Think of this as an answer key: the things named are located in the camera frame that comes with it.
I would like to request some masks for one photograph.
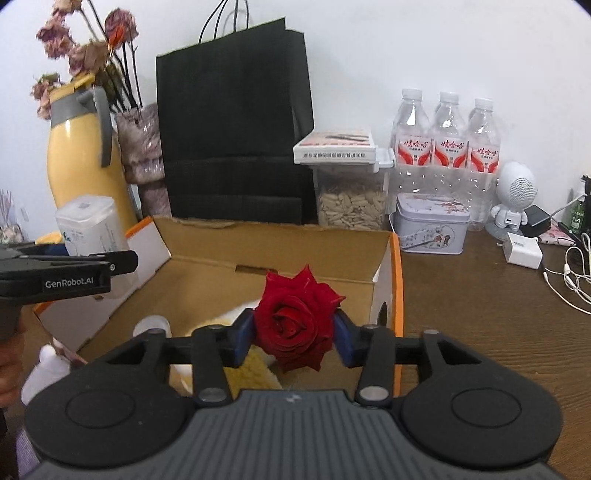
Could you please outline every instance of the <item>yellow thermos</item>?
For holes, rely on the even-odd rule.
[[[58,208],[84,194],[112,197],[124,231],[137,223],[102,87],[86,75],[50,93],[47,176]]]

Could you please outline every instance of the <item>white cable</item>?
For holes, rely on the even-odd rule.
[[[587,233],[583,233],[581,235],[581,239],[583,242],[583,247],[587,252],[587,260],[589,262],[589,268],[591,269],[591,237],[589,237],[589,235]],[[577,252],[579,252],[579,254],[581,255],[581,261],[583,264],[583,274],[579,274],[577,272],[573,272],[570,269],[570,265],[569,265],[569,252],[571,250],[576,250]],[[570,303],[567,299],[565,299],[560,293],[558,293],[558,291],[550,284],[550,280],[548,279],[548,273],[552,273],[555,275],[562,275],[563,276],[563,281],[564,281],[564,285],[571,291],[575,292],[578,297],[583,300],[585,303],[591,305],[591,295],[589,295],[587,292],[585,292],[580,285],[580,281],[581,278],[584,279],[587,283],[591,284],[591,271],[589,273],[587,273],[585,271],[585,255],[583,253],[583,250],[577,246],[573,246],[573,247],[569,247],[566,250],[566,253],[564,254],[564,267],[563,267],[563,271],[562,273],[560,272],[555,272],[553,270],[549,270],[548,268],[544,267],[544,279],[546,281],[546,283],[548,284],[548,286],[552,289],[552,291],[554,293],[556,293],[563,302],[565,302],[566,304],[568,304],[569,306],[571,306],[572,308],[589,314],[591,315],[591,312],[587,312],[586,310],[583,310],[579,307],[577,307],[576,305],[573,305],[572,303]]]
[[[567,305],[571,306],[575,310],[578,310],[582,313],[586,313],[587,315],[591,315],[591,312],[588,312],[587,310],[583,310],[583,309],[577,307],[576,305],[573,305],[567,299],[565,299],[560,293],[558,293],[558,291],[551,285],[550,280],[548,280],[548,274],[546,272],[543,273],[543,276],[544,276],[544,280],[546,280],[546,283],[548,284],[548,286],[552,289],[552,291],[554,293],[556,293],[562,299],[563,302],[565,302]]]
[[[585,194],[583,194],[583,195],[581,195],[581,196],[579,196],[579,197],[576,197],[576,198],[572,199],[572,200],[571,200],[570,202],[568,202],[566,205],[564,205],[563,207],[559,208],[559,209],[558,209],[558,210],[556,210],[554,213],[551,213],[551,214],[550,214],[550,218],[554,218],[554,215],[556,215],[557,213],[560,213],[560,212],[562,212],[562,210],[564,210],[564,209],[565,209],[565,208],[567,208],[567,207],[570,207],[572,204],[574,204],[574,203],[578,202],[578,201],[579,201],[579,199],[581,199],[581,198],[584,198],[584,197],[586,197],[586,195],[585,195]]]

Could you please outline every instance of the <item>white phone charger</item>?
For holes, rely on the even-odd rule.
[[[503,241],[503,252],[507,263],[537,270],[542,262],[542,250],[535,238],[507,233]]]

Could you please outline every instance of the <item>dried flower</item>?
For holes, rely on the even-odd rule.
[[[82,0],[55,0],[52,15],[70,15],[82,10]]]
[[[64,23],[62,15],[54,15],[37,32],[37,38],[43,42],[45,53],[51,59],[65,57],[74,46],[70,28]]]
[[[81,73],[96,73],[105,66],[109,56],[107,42],[90,42],[86,45],[76,45],[68,53],[70,75],[73,77]]]
[[[43,120],[51,119],[51,102],[49,101],[49,94],[44,94],[39,102],[37,109],[37,116]]]
[[[35,100],[39,100],[39,108],[37,109],[37,116],[43,120],[51,118],[51,104],[49,101],[50,92],[60,85],[60,76],[57,73],[43,75],[31,91],[31,96]]]
[[[134,16],[128,10],[116,8],[105,19],[105,33],[109,45],[115,50],[123,45],[124,41],[132,41],[138,36]]]

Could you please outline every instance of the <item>black power adapter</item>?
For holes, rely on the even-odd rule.
[[[525,209],[527,224],[521,225],[521,232],[524,236],[535,238],[550,230],[550,215],[537,205]]]

